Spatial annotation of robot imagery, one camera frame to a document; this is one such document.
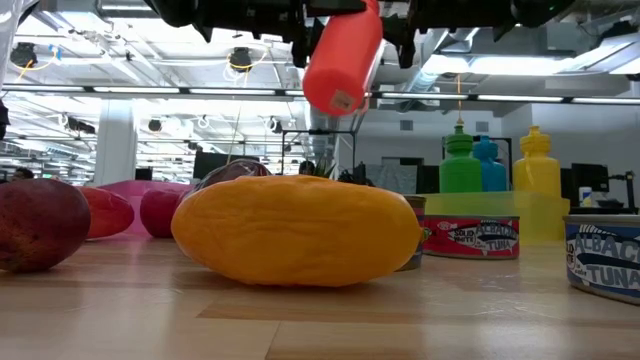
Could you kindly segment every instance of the yellow squeeze bottle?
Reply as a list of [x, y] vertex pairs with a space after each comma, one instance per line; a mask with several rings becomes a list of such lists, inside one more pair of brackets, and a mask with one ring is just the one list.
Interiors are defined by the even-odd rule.
[[551, 137], [540, 133], [539, 126], [531, 126], [529, 135], [520, 139], [520, 149], [524, 159], [516, 161], [513, 167], [516, 191], [537, 192], [560, 198], [560, 163], [548, 156]]

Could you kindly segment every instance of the orange bottle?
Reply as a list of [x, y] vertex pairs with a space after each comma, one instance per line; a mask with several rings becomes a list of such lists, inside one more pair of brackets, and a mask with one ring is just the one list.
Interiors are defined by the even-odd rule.
[[311, 105], [330, 115], [350, 114], [362, 104], [382, 41], [378, 1], [362, 1], [364, 12], [329, 19], [302, 82]]

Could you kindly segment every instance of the pink plastic fruit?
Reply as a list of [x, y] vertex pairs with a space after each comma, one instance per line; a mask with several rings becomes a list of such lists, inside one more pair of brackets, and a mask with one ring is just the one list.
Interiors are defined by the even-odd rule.
[[122, 196], [92, 187], [79, 187], [89, 202], [91, 230], [89, 239], [112, 236], [125, 231], [135, 217], [133, 207]]

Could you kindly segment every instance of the green squeeze bottle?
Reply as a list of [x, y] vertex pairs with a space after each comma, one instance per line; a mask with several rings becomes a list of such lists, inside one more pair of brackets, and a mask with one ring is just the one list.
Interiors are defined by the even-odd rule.
[[482, 192], [482, 163], [471, 157], [473, 137], [465, 134], [463, 125], [446, 138], [449, 158], [440, 164], [440, 192]]

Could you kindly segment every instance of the wood grain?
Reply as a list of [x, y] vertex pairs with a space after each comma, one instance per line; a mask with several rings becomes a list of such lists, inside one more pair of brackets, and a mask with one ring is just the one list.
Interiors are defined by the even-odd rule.
[[561, 246], [425, 257], [341, 288], [251, 287], [134, 237], [0, 273], [0, 359], [638, 359], [640, 308], [569, 287]]

